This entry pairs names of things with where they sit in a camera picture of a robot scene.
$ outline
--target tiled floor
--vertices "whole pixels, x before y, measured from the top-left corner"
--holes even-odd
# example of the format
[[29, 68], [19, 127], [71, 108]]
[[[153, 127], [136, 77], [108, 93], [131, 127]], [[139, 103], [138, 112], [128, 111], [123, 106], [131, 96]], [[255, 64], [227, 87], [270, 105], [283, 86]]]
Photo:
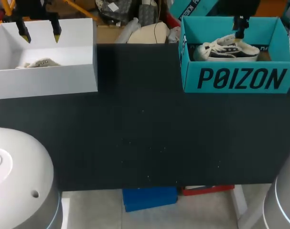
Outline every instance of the tiled floor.
[[[243, 186], [247, 203], [265, 185]], [[121, 190], [65, 192], [67, 229], [237, 229], [229, 192], [183, 197], [173, 205], [126, 213]], [[253, 229], [264, 229], [261, 220]]]

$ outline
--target cardboard box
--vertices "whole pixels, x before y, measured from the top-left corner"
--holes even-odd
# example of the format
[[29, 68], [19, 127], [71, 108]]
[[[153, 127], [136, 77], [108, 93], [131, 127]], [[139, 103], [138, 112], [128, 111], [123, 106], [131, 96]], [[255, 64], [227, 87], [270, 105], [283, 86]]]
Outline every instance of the cardboard box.
[[261, 0], [255, 17], [281, 17], [288, 0]]
[[[25, 22], [31, 43], [15, 23], [0, 25], [0, 99], [97, 91], [96, 25], [92, 19], [59, 22], [58, 43], [50, 21]], [[61, 66], [15, 69], [42, 58]]]
[[181, 21], [184, 16], [206, 16], [217, 2], [217, 0], [176, 0], [169, 11]]
[[182, 84], [190, 93], [287, 93], [290, 88], [289, 39], [279, 18], [250, 18], [244, 41], [268, 50], [271, 61], [191, 61], [190, 45], [232, 34], [232, 17], [184, 17], [179, 56]]
[[113, 44], [124, 27], [101, 25], [97, 27], [97, 44]]

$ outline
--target black tabletop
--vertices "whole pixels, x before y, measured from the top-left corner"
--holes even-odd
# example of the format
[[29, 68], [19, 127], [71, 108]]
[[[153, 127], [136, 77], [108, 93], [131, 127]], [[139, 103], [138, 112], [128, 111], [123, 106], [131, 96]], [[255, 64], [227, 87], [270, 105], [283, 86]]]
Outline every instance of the black tabletop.
[[0, 100], [61, 190], [268, 183], [290, 154], [290, 93], [186, 94], [177, 45], [97, 52], [98, 93]]

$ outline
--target screw hole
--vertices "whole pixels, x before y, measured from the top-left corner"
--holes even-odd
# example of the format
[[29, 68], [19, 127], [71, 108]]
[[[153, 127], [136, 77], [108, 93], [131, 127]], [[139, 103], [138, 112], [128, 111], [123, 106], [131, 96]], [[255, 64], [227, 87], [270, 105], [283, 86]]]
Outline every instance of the screw hole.
[[34, 198], [38, 198], [38, 197], [39, 197], [39, 193], [38, 193], [38, 191], [36, 191], [36, 190], [31, 191], [31, 195], [32, 195]]

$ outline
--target blue crate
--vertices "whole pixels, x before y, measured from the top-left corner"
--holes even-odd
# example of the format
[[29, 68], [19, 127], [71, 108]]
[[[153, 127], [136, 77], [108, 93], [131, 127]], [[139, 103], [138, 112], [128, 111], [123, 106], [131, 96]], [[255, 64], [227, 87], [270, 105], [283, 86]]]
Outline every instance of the blue crate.
[[127, 188], [122, 190], [126, 212], [154, 208], [177, 202], [175, 187]]
[[279, 18], [250, 18], [244, 41], [268, 50], [271, 61], [191, 61], [188, 44], [212, 42], [232, 34], [232, 17], [183, 17], [179, 56], [183, 89], [187, 93], [287, 93], [290, 51]]

